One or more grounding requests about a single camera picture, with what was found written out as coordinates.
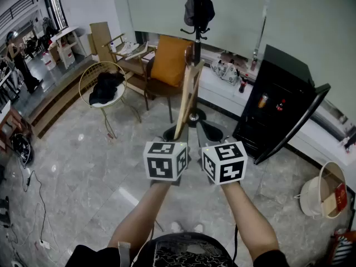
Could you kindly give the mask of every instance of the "white cube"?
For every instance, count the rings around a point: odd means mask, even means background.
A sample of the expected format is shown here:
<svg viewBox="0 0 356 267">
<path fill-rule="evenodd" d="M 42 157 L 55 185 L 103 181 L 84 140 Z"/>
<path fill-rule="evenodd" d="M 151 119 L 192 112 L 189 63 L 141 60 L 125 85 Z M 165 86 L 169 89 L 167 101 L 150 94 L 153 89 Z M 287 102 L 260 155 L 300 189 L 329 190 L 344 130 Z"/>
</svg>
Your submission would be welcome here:
<svg viewBox="0 0 356 267">
<path fill-rule="evenodd" d="M 203 147 L 202 168 L 216 184 L 242 180 L 245 177 L 247 153 L 241 141 Z"/>
<path fill-rule="evenodd" d="M 148 179 L 176 181 L 188 165 L 187 143 L 148 141 L 144 161 Z"/>
</svg>

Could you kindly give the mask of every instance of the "railing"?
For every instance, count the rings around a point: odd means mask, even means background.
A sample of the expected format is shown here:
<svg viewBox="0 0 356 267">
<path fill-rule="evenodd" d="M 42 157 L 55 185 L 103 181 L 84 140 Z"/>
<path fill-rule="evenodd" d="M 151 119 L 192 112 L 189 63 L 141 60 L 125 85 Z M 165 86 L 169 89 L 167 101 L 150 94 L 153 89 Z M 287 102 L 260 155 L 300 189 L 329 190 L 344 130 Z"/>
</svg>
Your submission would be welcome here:
<svg viewBox="0 0 356 267">
<path fill-rule="evenodd" d="M 0 16 L 0 29 L 13 20 L 23 10 L 34 4 L 33 0 L 19 0 Z"/>
</svg>

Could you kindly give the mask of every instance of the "orange pillow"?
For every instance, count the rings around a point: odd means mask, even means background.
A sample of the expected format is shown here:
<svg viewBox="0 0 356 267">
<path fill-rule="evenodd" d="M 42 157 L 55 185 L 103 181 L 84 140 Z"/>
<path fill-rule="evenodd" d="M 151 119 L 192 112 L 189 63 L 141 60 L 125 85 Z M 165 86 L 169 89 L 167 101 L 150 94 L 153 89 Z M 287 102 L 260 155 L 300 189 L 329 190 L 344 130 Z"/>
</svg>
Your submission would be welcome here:
<svg viewBox="0 0 356 267">
<path fill-rule="evenodd" d="M 193 47 L 193 42 L 161 36 L 151 77 L 178 87 L 184 77 L 184 52 L 189 45 Z"/>
</svg>

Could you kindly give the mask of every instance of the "coat rack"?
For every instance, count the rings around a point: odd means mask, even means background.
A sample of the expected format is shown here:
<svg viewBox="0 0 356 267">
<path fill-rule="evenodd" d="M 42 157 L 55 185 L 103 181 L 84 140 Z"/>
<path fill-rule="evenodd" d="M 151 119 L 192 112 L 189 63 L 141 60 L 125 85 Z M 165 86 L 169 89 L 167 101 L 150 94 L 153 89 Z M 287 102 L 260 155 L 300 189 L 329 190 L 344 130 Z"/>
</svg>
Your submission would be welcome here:
<svg viewBox="0 0 356 267">
<path fill-rule="evenodd" d="M 201 0 L 194 0 L 194 31 L 192 32 L 187 32 L 184 29 L 180 29 L 181 32 L 185 32 L 187 34 L 194 34 L 195 33 L 195 42 L 194 42 L 194 66 L 197 66 L 200 62 L 200 52 L 201 52 L 201 43 L 200 39 L 207 39 L 207 37 L 203 37 L 201 34 L 206 33 L 207 31 L 210 30 L 210 28 L 207 28 L 206 30 L 201 29 L 200 25 L 200 16 L 201 16 Z M 197 77 L 194 77 L 194 85 L 197 82 Z M 198 109 L 196 107 L 196 98 L 197 98 L 197 93 L 195 96 L 193 96 L 193 106 L 191 108 L 190 114 L 189 114 L 189 120 L 188 124 L 190 127 L 195 127 L 196 123 L 200 120 L 205 120 L 206 115 L 203 110 Z"/>
</svg>

